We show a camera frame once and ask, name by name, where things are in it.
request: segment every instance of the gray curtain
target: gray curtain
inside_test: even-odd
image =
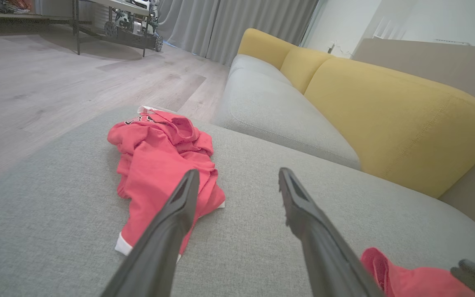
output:
[[[229,66],[247,28],[299,45],[317,0],[162,0],[157,32],[171,45]]]

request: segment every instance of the yellow cushion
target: yellow cushion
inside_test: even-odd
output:
[[[333,57],[326,52],[294,47],[285,57],[280,71],[289,79],[292,86],[303,94],[318,67]]]
[[[287,53],[296,45],[267,33],[249,28],[243,34],[237,54],[246,54],[281,69]]]
[[[305,97],[353,147],[364,172],[438,198],[475,164],[475,98],[455,88],[333,58]]]

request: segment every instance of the floor plank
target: floor plank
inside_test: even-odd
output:
[[[0,174],[104,111],[160,106],[209,122],[228,67],[164,45],[162,52],[93,41],[63,25],[0,28]]]

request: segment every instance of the wheel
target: wheel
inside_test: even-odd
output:
[[[117,38],[118,36],[117,26],[113,22],[108,21],[106,24],[104,24],[104,32],[106,33],[107,37]]]
[[[155,41],[155,51],[160,52],[162,49],[162,36],[158,36],[157,40]]]

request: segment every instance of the gray fabric surface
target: gray fabric surface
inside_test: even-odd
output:
[[[238,54],[232,61],[232,66],[230,66],[228,77],[230,78],[230,76],[232,76],[232,74],[238,69],[247,69],[255,73],[261,73],[267,75],[271,79],[275,79],[292,86],[292,83],[289,81],[289,79],[285,77],[285,75],[283,75],[283,73],[281,73],[276,67],[258,58],[247,56],[245,54]]]
[[[128,217],[116,194],[119,154],[109,128],[136,107],[106,113],[0,178],[0,295],[97,296],[124,256]],[[301,246],[285,227],[279,167],[291,168],[360,255],[376,246],[406,268],[475,261],[475,223],[456,209],[327,160],[217,126],[226,208],[201,218],[177,265],[173,296],[309,296]]]
[[[360,169],[353,148],[307,98],[249,69],[230,75],[213,123]]]

